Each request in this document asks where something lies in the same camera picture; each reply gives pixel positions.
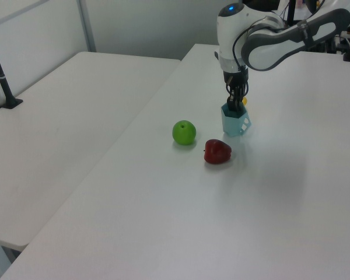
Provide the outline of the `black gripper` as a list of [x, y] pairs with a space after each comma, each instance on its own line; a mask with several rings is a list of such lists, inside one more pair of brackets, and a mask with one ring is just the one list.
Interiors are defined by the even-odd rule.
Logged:
[[246, 67], [243, 67], [242, 71], [237, 73], [228, 73], [223, 71], [226, 90], [229, 94], [226, 102], [229, 111], [241, 113], [244, 109], [243, 99], [246, 95], [246, 91], [249, 89], [248, 72], [249, 70]]

